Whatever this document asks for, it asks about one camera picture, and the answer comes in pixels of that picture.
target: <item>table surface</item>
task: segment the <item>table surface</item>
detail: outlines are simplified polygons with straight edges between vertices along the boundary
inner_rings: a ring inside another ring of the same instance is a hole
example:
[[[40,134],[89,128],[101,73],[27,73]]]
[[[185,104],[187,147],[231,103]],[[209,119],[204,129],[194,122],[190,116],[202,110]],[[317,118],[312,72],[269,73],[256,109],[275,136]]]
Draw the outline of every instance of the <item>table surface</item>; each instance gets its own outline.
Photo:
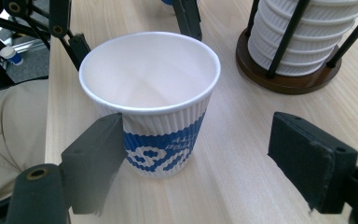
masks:
[[[311,213],[267,153],[275,111],[300,116],[358,150],[358,41],[324,88],[303,95],[268,91],[236,65],[251,7],[251,0],[200,2],[202,42],[219,56],[222,73],[185,169],[155,180],[124,161],[103,214],[72,215],[73,223],[347,223],[348,205],[342,215]],[[73,0],[71,30],[83,33],[91,49],[130,33],[179,33],[159,0]],[[58,164],[61,152],[100,115],[57,39],[50,57],[46,162]]]

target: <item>khaki pants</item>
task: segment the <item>khaki pants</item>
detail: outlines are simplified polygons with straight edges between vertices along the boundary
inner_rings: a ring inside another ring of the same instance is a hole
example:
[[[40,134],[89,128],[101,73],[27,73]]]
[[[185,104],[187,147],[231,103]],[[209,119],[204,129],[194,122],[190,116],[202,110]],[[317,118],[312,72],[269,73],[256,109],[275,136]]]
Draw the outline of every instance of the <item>khaki pants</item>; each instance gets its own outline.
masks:
[[[0,200],[22,171],[44,163],[48,80],[0,91]]]

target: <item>stacked paper cup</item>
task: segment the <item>stacked paper cup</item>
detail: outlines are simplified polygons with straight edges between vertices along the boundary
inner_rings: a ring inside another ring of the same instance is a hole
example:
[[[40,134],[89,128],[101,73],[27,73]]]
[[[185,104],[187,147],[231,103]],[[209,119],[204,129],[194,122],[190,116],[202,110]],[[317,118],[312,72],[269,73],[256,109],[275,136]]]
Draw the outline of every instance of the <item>stacked paper cup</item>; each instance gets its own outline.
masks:
[[[254,61],[272,63],[298,0],[260,0],[248,42]],[[358,0],[310,0],[276,74],[289,77],[318,70],[358,17]]]

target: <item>wooden dispenser base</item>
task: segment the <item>wooden dispenser base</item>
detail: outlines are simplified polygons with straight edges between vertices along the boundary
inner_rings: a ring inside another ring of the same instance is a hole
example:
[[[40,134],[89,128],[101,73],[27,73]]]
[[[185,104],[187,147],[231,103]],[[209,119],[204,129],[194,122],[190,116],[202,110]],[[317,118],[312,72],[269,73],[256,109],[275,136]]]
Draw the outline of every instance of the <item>wooden dispenser base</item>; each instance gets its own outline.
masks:
[[[302,77],[275,75],[274,78],[268,78],[265,76],[267,70],[260,67],[250,56],[248,50],[249,37],[245,33],[246,29],[240,35],[236,49],[237,65],[241,70],[240,73],[268,90],[292,95],[317,91],[327,85],[341,67],[342,60],[339,60],[334,68],[326,66],[326,63],[338,50],[338,47],[335,47],[331,55],[325,60],[324,65],[309,75]]]

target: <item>blue cup pattern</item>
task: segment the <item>blue cup pattern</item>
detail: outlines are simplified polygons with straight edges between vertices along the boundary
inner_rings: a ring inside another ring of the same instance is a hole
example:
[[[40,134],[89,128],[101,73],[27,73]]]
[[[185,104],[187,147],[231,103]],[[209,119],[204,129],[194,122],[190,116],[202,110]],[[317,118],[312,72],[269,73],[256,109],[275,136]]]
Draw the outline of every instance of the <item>blue cup pattern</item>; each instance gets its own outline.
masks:
[[[175,133],[145,136],[125,133],[125,147],[129,152],[127,160],[134,167],[151,173],[169,172],[186,164],[196,143],[204,118]]]

